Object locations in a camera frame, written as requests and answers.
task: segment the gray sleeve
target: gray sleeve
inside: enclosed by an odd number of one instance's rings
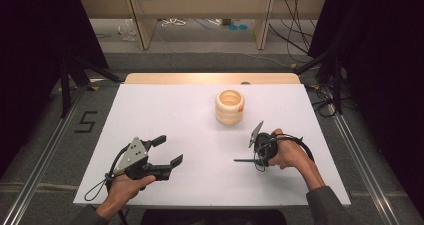
[[[85,206],[85,208],[76,216],[69,225],[105,225],[109,221],[99,216],[93,206]]]
[[[308,192],[306,199],[315,224],[363,224],[355,216],[346,212],[336,194],[328,186]]]

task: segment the white tabletop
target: white tabletop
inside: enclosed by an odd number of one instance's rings
[[[215,119],[215,97],[234,89],[245,97],[243,119],[223,125]],[[100,204],[107,196],[103,187],[93,201],[84,195],[98,182],[118,152],[134,137],[167,141],[149,151],[149,162],[169,164],[184,154],[169,181],[157,181],[130,200],[145,208],[278,208],[307,205],[308,192],[293,168],[269,167],[265,172],[253,163],[234,162],[253,158],[250,134],[260,121],[261,132],[282,128],[303,137],[321,175],[343,205],[350,200],[340,179],[305,88],[300,84],[273,85],[145,85],[120,86],[98,144],[75,197],[76,204]]]

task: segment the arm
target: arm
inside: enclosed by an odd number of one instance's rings
[[[155,179],[154,176],[147,176],[140,180],[132,180],[126,175],[116,177],[106,200],[97,210],[92,206],[86,206],[69,224],[107,224],[130,199],[138,194],[142,187],[154,182]]]
[[[283,134],[281,129],[274,132]],[[278,153],[268,163],[279,165],[280,169],[294,167],[299,171],[309,190],[306,198],[315,224],[362,224],[345,211],[333,190],[325,185],[316,164],[294,141],[278,141]]]

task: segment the hand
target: hand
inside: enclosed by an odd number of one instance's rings
[[[142,187],[156,180],[155,176],[147,176],[139,180],[132,180],[123,174],[115,178],[106,200],[97,208],[96,212],[110,220],[127,202],[134,198]]]
[[[283,131],[278,128],[274,133],[283,134]],[[309,191],[325,186],[318,167],[297,143],[291,140],[280,140],[277,141],[277,144],[278,153],[268,161],[270,166],[279,165],[280,169],[286,167],[296,168],[302,174]]]

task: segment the stacked wooden rings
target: stacked wooden rings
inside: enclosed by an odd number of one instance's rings
[[[243,118],[244,97],[235,90],[220,92],[215,99],[215,116],[223,124],[237,124]]]

